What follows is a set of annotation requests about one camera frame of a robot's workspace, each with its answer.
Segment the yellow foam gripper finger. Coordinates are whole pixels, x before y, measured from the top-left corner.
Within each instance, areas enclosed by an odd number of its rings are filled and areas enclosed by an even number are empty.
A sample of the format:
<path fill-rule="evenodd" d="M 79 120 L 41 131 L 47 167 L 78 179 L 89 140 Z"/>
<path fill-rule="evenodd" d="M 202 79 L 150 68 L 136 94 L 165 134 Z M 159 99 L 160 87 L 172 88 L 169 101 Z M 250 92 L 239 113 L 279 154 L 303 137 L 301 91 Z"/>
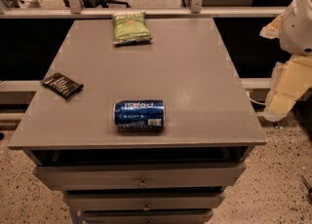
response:
<path fill-rule="evenodd" d="M 259 32 L 259 35 L 267 39 L 276 39 L 280 37 L 282 15 L 275 17 L 270 23 L 265 25 Z"/>
<path fill-rule="evenodd" d="M 270 122 L 282 120 L 311 87 L 311 56 L 291 56 L 286 63 L 277 62 L 265 99 L 264 118 Z"/>

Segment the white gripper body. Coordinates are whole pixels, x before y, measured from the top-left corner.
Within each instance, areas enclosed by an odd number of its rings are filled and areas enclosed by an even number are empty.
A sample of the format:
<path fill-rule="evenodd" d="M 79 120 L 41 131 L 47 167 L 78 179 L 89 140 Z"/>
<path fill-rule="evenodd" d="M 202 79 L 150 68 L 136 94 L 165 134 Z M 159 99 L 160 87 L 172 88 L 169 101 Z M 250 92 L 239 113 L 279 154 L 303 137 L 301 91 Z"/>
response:
<path fill-rule="evenodd" d="M 292 0 L 280 26 L 281 49 L 298 56 L 312 55 L 312 0 Z"/>

